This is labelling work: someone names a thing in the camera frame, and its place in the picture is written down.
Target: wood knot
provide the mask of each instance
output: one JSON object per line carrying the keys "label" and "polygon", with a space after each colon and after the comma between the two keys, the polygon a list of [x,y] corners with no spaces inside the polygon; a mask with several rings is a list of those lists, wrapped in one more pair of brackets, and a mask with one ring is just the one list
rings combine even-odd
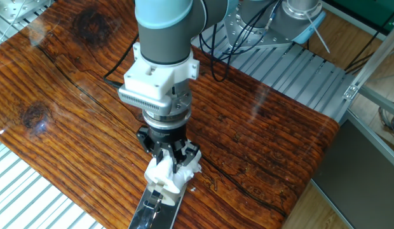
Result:
{"label": "wood knot", "polygon": [[73,29],[77,36],[92,45],[105,43],[111,34],[105,17],[94,9],[86,9],[79,13],[73,21]]}
{"label": "wood knot", "polygon": [[217,119],[218,119],[219,121],[223,121],[225,118],[226,118],[226,116],[220,114],[220,115],[218,116]]}
{"label": "wood knot", "polygon": [[43,102],[35,102],[22,114],[22,123],[27,128],[35,128],[44,124],[49,115],[49,109]]}
{"label": "wood knot", "polygon": [[234,137],[233,137],[233,141],[236,142],[236,143],[238,143],[238,141],[240,140],[240,138],[241,138],[241,134],[237,132],[237,133],[234,135]]}

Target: black cable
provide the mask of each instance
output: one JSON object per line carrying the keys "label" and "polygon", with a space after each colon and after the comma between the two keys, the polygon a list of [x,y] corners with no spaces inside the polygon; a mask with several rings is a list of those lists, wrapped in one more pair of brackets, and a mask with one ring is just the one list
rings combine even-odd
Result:
{"label": "black cable", "polygon": [[[386,19],[386,21],[382,24],[381,28],[383,28],[394,16],[394,12],[388,17],[388,19]],[[356,57],[350,62],[350,64],[348,64],[348,66],[344,69],[344,71],[347,71],[350,67],[354,66],[356,63],[354,63],[354,61],[356,61],[359,56],[361,56],[361,54],[367,49],[367,47],[375,40],[375,38],[377,37],[377,35],[379,34],[379,31],[377,31],[374,36],[368,41],[368,43],[362,48],[361,52],[359,52]]]}
{"label": "black cable", "polygon": [[[255,16],[253,16],[252,17],[252,19],[246,24],[246,26],[242,29],[242,31],[239,33],[239,35],[237,36],[237,38],[235,39],[235,42],[234,42],[234,45],[232,46],[232,49],[231,49],[231,51],[229,52],[229,53],[223,53],[223,54],[225,54],[225,55],[228,55],[226,58],[228,58],[228,61],[227,61],[227,65],[226,65],[226,69],[225,69],[225,74],[224,74],[224,76],[222,77],[222,79],[218,79],[216,76],[215,76],[215,73],[214,73],[214,60],[218,60],[217,58],[215,58],[214,57],[214,50],[215,50],[215,34],[216,34],[216,32],[217,32],[217,24],[215,24],[214,25],[214,29],[213,29],[213,36],[212,36],[212,45],[211,45],[211,47],[212,47],[212,49],[211,49],[211,58],[210,58],[210,67],[211,67],[211,74],[212,74],[212,77],[213,77],[213,79],[215,80],[215,81],[217,81],[217,82],[223,82],[224,80],[226,80],[227,78],[228,78],[228,71],[229,71],[229,66],[230,66],[230,63],[231,63],[231,57],[232,57],[232,55],[236,55],[236,51],[241,47],[241,45],[246,41],[246,39],[249,37],[249,34],[252,32],[252,29],[254,28],[254,26],[255,26],[255,24],[261,19],[261,17],[263,16],[263,14],[265,13],[265,11],[267,10],[267,8],[270,6],[270,5],[272,5],[274,2],[276,2],[277,0],[275,0],[275,1],[273,1],[273,2],[271,2],[271,3],[269,3],[269,4],[267,4],[265,7],[263,7],[260,11],[258,11],[258,13],[255,15]],[[256,21],[252,24],[252,26],[251,26],[251,28],[247,31],[247,27],[254,21],[256,19]],[[244,37],[243,37],[243,39],[241,40],[241,42],[240,42],[240,44],[238,45],[238,47],[237,48],[235,48],[235,46],[236,46],[236,44],[237,44],[237,42],[238,42],[238,40],[240,39],[240,37],[241,37],[241,35],[242,35],[242,33],[245,31],[245,34],[247,34],[248,36],[246,36],[246,35],[244,35]],[[254,46],[256,46],[260,41],[261,41],[261,39],[263,38],[263,36],[264,36],[264,34],[262,34],[262,36],[261,36],[261,38],[258,40],[258,42],[256,42],[256,44],[254,44],[253,46],[251,46],[248,50],[251,50]]]}
{"label": "black cable", "polygon": [[[259,42],[261,41],[261,39],[264,37],[265,33],[262,34],[261,38],[258,39],[258,41],[257,41],[255,44],[253,44],[250,48],[236,53],[236,51],[238,51],[238,49],[241,48],[241,45],[248,39],[248,37],[249,37],[250,33],[252,32],[252,30],[254,29],[256,23],[261,19],[261,17],[263,16],[263,14],[264,14],[265,11],[267,10],[267,8],[268,8],[271,4],[273,4],[275,1],[273,1],[272,3],[268,4],[267,6],[265,6],[263,9],[261,9],[260,11],[258,11],[258,13],[251,19],[251,21],[241,30],[241,32],[239,33],[238,39],[239,39],[239,37],[242,35],[243,32],[244,32],[244,35],[243,35],[243,38],[242,38],[242,40],[241,40],[241,43],[240,43],[240,44],[238,45],[238,47],[234,50],[234,52],[233,52],[233,53],[231,53],[231,52],[229,52],[229,53],[223,52],[223,53],[222,53],[223,55],[239,55],[239,54],[243,54],[243,53],[245,53],[245,52],[247,52],[247,51],[250,51],[250,50],[253,49],[257,44],[259,44]],[[252,26],[250,27],[250,29],[249,29],[249,30],[246,30],[246,28],[252,23],[252,21],[253,21],[255,18],[256,18],[256,21],[252,24]],[[204,45],[207,46],[207,48],[212,49],[212,47],[210,47],[210,46],[207,44],[207,42],[204,40],[202,34],[200,34],[199,37],[200,37],[200,39],[201,39],[201,41],[200,41],[200,48],[201,48],[201,49],[203,49],[203,48],[202,48],[202,46],[203,46],[202,43],[204,43]]]}
{"label": "black cable", "polygon": [[104,82],[106,82],[107,84],[109,84],[110,86],[114,87],[114,88],[120,88],[123,83],[117,82],[117,81],[111,81],[109,79],[107,79],[107,77],[112,74],[122,63],[122,61],[125,59],[125,57],[128,55],[128,53],[131,51],[133,44],[135,44],[136,40],[139,37],[139,33],[136,34],[135,38],[132,40],[131,44],[129,45],[129,47],[126,49],[125,53],[122,55],[122,57],[120,58],[120,60],[115,64],[115,66],[108,71],[107,74],[105,74],[102,79],[104,80]]}
{"label": "black cable", "polygon": [[391,119],[391,121],[389,121],[389,118],[384,111],[385,110],[382,107],[379,107],[378,112],[379,117],[381,117],[382,124],[389,127],[394,133],[394,117]]}

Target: wood grain surface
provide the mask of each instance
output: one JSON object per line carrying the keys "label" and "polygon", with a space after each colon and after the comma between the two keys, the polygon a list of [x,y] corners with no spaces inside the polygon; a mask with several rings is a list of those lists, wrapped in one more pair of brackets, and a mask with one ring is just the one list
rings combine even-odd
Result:
{"label": "wood grain surface", "polygon": [[[0,46],[0,141],[106,228],[129,225],[151,159],[135,137],[140,110],[102,81],[135,37],[133,12],[132,1],[60,0]],[[194,55],[187,135],[203,172],[174,227],[280,228],[338,124],[236,69],[215,83]]]}

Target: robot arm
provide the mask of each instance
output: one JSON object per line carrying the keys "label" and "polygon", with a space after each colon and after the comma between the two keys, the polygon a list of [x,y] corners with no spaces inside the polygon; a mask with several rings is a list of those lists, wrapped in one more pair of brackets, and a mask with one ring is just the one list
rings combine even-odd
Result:
{"label": "robot arm", "polygon": [[[319,0],[245,0],[237,14],[238,29],[270,3],[277,5],[261,12],[260,20],[251,25],[256,31],[266,32],[271,26],[298,43],[314,32],[307,17],[320,17]],[[238,0],[136,0],[135,4],[140,42],[133,46],[135,62],[118,95],[142,109],[148,126],[139,128],[137,137],[153,159],[145,172],[149,184],[130,228],[166,228],[162,223],[173,225],[185,184],[200,170],[200,147],[186,137],[192,99],[189,80],[198,77],[200,66],[193,59],[191,38],[235,11]]]}

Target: white object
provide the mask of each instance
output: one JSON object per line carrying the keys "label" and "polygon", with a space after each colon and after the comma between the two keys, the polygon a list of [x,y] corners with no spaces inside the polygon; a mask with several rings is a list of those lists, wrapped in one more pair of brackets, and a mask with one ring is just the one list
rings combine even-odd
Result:
{"label": "white object", "polygon": [[157,65],[145,60],[140,53],[140,43],[133,45],[135,63],[124,75],[125,88],[139,95],[160,100],[173,85],[188,78],[196,79],[200,62],[193,59],[193,52],[189,57],[174,65]]}
{"label": "white object", "polygon": [[311,25],[313,26],[314,30],[316,31],[318,38],[320,39],[320,41],[321,41],[321,42],[323,43],[323,45],[324,45],[324,48],[326,49],[326,51],[327,51],[328,53],[330,53],[329,47],[327,46],[327,44],[325,43],[324,39],[322,38],[322,35],[318,32],[317,28],[314,26],[314,23],[313,23],[313,21],[310,19],[310,16],[309,16],[309,14],[307,13],[307,11],[304,12],[304,14],[307,16],[307,19],[310,21]]}
{"label": "white object", "polygon": [[163,150],[163,159],[159,164],[156,165],[155,158],[149,162],[145,171],[145,178],[148,182],[163,182],[165,183],[164,190],[179,194],[183,186],[194,177],[194,173],[201,172],[201,165],[198,163],[200,158],[201,152],[199,151],[187,166],[180,167],[174,174],[173,161],[168,151]]}
{"label": "white object", "polygon": [[136,0],[135,16],[140,25],[149,29],[164,29],[187,16],[193,0]]}

